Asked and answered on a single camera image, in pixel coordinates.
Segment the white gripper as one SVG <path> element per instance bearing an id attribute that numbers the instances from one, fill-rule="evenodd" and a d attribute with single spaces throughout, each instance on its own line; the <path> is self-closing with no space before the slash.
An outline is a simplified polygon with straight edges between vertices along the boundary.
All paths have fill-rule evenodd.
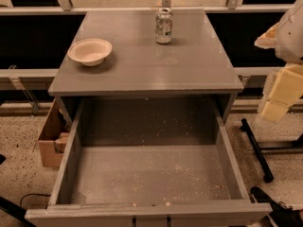
<path id="1" fill-rule="evenodd" d="M 287 63 L 278 71 L 271 71 L 265 80 L 259 105 L 260 117 L 267 121 L 279 121 L 289 110 L 284 104 L 295 104 L 303 96 L 303 66 Z"/>

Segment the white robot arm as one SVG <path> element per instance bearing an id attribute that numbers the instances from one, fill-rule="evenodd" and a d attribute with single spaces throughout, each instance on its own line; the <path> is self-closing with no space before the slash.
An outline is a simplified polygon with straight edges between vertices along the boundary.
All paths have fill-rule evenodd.
<path id="1" fill-rule="evenodd" d="M 255 40 L 255 46 L 273 48 L 276 57 L 286 62 L 265 81 L 259 116 L 266 121 L 279 121 L 303 96 L 303 0 L 292 7 Z"/>

